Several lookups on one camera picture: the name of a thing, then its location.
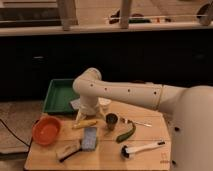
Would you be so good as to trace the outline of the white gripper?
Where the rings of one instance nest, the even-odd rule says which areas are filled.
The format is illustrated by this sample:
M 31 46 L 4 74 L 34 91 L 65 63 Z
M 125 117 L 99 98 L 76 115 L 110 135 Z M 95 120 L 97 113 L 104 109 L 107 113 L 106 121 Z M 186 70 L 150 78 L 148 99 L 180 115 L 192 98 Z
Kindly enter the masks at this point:
M 100 112 L 99 101 L 97 97 L 80 96 L 80 110 L 76 115 L 75 122 L 82 120 L 82 114 L 86 116 L 95 116 Z

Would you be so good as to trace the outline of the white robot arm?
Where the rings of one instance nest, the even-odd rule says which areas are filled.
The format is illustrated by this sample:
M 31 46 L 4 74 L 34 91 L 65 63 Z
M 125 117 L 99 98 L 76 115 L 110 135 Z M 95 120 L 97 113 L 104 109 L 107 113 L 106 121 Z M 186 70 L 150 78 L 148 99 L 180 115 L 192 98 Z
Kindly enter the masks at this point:
M 172 115 L 171 171 L 213 171 L 213 86 L 106 82 L 89 68 L 75 78 L 73 90 L 83 115 L 99 113 L 99 98 Z

